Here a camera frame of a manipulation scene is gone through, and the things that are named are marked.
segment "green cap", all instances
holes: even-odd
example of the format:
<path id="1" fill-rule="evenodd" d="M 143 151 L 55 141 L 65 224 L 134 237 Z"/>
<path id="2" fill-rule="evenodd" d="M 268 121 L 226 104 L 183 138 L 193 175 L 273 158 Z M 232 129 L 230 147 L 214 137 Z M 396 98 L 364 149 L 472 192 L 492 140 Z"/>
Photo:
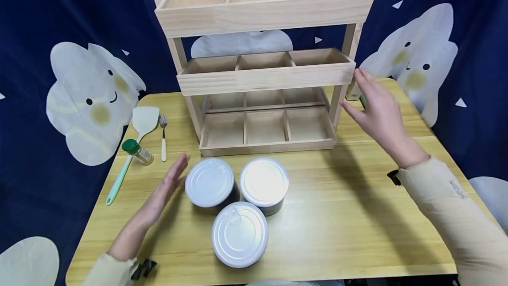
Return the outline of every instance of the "green cap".
<path id="1" fill-rule="evenodd" d="M 137 143 L 134 139 L 127 139 L 122 143 L 122 149 L 129 155 L 134 155 L 139 150 L 139 143 Z"/>

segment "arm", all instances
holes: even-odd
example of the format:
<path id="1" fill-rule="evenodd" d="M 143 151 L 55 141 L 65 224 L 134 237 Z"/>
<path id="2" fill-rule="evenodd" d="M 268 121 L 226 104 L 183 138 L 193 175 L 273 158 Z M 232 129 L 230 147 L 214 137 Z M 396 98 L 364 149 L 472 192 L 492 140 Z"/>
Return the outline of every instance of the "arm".
<path id="1" fill-rule="evenodd" d="M 150 197 L 120 231 L 107 253 L 103 253 L 88 273 L 83 286 L 124 286 L 138 268 L 137 253 L 148 229 L 157 222 L 175 190 L 183 183 L 181 173 L 188 155 L 181 155 Z"/>
<path id="2" fill-rule="evenodd" d="M 408 136 L 397 99 L 365 69 L 355 79 L 367 98 L 365 111 L 342 106 L 394 159 L 399 179 L 450 250 L 463 286 L 505 285 L 508 238 L 462 190 L 442 162 Z"/>

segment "wooden table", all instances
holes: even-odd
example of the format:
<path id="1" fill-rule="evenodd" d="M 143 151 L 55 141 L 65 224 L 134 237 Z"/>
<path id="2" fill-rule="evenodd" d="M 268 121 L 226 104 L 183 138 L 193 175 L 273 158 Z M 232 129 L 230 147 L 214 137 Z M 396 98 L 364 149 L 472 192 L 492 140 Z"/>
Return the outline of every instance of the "wooden table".
<path id="1" fill-rule="evenodd" d="M 397 82 L 381 79 L 399 99 L 408 133 L 446 162 L 471 197 L 485 206 L 467 179 L 427 127 Z M 331 88 L 327 89 L 329 97 Z M 142 145 L 154 154 L 150 166 L 131 164 L 113 205 L 106 196 L 126 153 L 119 151 L 67 272 L 77 286 L 97 257 L 143 204 L 181 153 L 190 153 L 189 169 L 201 160 L 198 141 L 180 93 L 152 94 L 139 105 L 158 106 L 168 119 L 168 161 L 161 162 L 161 129 Z M 452 257 L 431 223 L 418 211 L 402 186 L 386 176 L 397 166 L 357 124 L 342 112 L 333 150 L 270 154 L 288 170 L 290 186 L 283 209 L 268 218 L 269 241 L 253 266 L 224 266 L 211 246 L 213 216 L 195 212 L 183 190 L 158 225 L 148 233 L 140 258 L 158 262 L 145 285 L 190 286 L 254 282 L 267 278 L 323 280 L 355 277 L 455 273 Z M 136 139 L 132 125 L 125 138 Z M 258 155 L 227 156 L 238 179 Z"/>

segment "bottom wooden tray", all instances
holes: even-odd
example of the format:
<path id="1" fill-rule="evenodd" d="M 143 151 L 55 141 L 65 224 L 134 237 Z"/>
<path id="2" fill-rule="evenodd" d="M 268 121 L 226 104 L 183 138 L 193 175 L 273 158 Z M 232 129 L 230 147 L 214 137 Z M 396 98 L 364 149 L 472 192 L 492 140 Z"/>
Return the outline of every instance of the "bottom wooden tray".
<path id="1" fill-rule="evenodd" d="M 331 149 L 337 142 L 325 106 L 209 113 L 201 135 L 205 157 Z"/>

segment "fork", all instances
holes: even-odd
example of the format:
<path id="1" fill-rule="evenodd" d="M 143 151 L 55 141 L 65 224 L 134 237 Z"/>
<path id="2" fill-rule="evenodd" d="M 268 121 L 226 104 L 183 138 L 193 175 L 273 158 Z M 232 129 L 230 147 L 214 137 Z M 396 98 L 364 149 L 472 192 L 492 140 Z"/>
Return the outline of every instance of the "fork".
<path id="1" fill-rule="evenodd" d="M 164 116 L 164 113 L 160 114 L 159 122 L 161 123 L 161 128 L 162 128 L 161 156 L 162 156 L 162 161 L 165 162 L 168 158 L 167 158 L 167 153 L 166 153 L 166 134 L 164 133 L 164 128 L 166 128 L 166 126 L 168 125 L 168 122 L 166 121 L 166 116 Z"/>

